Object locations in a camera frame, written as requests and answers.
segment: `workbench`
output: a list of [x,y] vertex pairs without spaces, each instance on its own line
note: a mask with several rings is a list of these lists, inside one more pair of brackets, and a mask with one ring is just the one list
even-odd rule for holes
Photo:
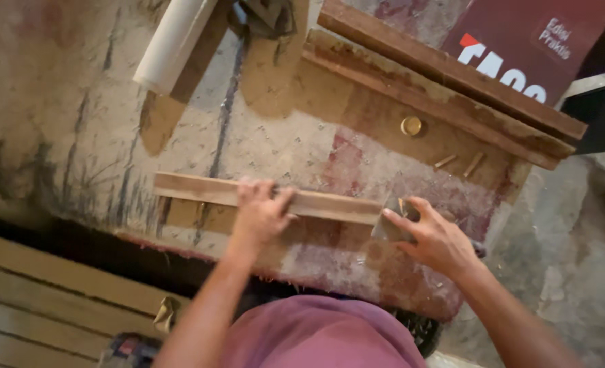
[[[433,45],[431,30],[450,27],[467,2],[440,12],[419,3],[428,7],[406,12],[418,20],[408,27]],[[396,180],[494,245],[530,165],[439,122],[405,136],[400,122],[413,108],[301,61],[321,1],[295,1],[296,35],[248,43],[228,29],[231,2],[220,0],[170,97],[132,81],[166,6],[0,1],[0,197],[32,198],[138,246],[213,261],[236,210],[156,197],[154,172],[273,178],[381,202]],[[484,160],[464,178],[479,152]],[[450,155],[458,159],[434,168]],[[454,285],[372,240],[371,229],[304,218],[255,273],[453,317],[462,302]]]

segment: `white pipe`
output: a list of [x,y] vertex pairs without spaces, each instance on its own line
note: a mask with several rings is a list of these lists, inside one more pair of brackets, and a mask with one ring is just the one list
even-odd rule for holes
[[172,0],[159,22],[133,80],[169,94],[218,0]]

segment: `person's left hand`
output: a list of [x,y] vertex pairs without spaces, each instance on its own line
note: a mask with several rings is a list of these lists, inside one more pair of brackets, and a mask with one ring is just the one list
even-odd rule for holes
[[239,212],[228,245],[228,254],[254,263],[266,244],[279,236],[297,216],[287,213],[296,190],[286,187],[271,198],[275,181],[239,180]]

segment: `pink shirt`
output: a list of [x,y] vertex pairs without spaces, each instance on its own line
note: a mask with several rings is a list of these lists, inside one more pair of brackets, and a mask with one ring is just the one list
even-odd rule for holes
[[297,295],[260,305],[230,328],[224,368],[425,368],[413,337],[363,301]]

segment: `brass knob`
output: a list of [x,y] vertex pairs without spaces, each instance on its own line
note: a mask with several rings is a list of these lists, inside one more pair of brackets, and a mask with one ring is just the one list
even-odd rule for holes
[[400,130],[405,136],[415,136],[420,133],[423,122],[418,117],[406,117],[400,124]]

